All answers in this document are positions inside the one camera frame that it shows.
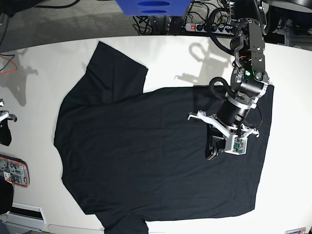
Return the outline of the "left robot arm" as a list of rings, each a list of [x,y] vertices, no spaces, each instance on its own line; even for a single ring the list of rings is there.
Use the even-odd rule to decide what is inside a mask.
[[[229,48],[212,32],[215,16],[221,12],[228,14],[234,35]],[[234,56],[231,82],[215,77],[208,86],[210,94],[222,101],[218,112],[209,116],[199,110],[188,115],[188,119],[202,120],[208,125],[207,160],[215,159],[220,153],[243,155],[247,151],[248,137],[259,136],[262,123],[249,124],[246,117],[251,109],[258,108],[257,103],[269,86],[263,54],[263,37],[268,27],[260,0],[230,0],[213,10],[205,20],[203,28],[214,44]]]

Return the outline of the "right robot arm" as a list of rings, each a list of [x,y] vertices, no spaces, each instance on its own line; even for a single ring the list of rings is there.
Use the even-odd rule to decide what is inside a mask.
[[[8,126],[8,121],[17,121],[17,117],[8,111],[0,111],[0,144],[4,146],[9,146],[12,141],[11,131]]]

